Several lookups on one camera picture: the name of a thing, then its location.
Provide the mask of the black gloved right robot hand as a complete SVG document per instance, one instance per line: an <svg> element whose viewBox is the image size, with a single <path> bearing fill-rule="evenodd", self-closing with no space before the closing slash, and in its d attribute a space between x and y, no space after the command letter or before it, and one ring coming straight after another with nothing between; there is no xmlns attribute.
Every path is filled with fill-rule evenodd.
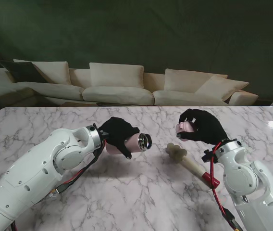
<svg viewBox="0 0 273 231"><path fill-rule="evenodd" d="M219 120L211 113L199 109L187 109L179 117L179 123L195 119L194 132L178 132L177 138L190 141L202 141L217 145L228 139L228 136Z"/></svg>

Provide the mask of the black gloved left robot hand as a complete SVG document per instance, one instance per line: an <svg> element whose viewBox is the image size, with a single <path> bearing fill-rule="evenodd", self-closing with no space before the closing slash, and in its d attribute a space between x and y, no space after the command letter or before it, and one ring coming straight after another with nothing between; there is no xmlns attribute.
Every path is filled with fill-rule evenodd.
<svg viewBox="0 0 273 231"><path fill-rule="evenodd" d="M115 146L127 159L131 159L132 155L125 146L125 141L139 133L139 128L132 127L122 118L111 117L99 127L99 131L108 133L106 142Z"/></svg>

